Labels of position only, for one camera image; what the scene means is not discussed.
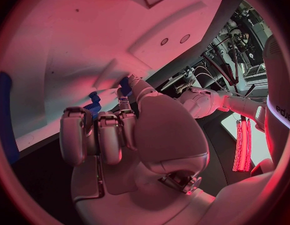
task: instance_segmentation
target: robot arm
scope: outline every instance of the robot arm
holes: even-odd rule
[[[177,99],[193,118],[199,119],[212,114],[216,109],[233,111],[255,121],[256,128],[265,132],[266,103],[249,98],[233,96],[231,92],[214,91],[206,88],[191,87]]]

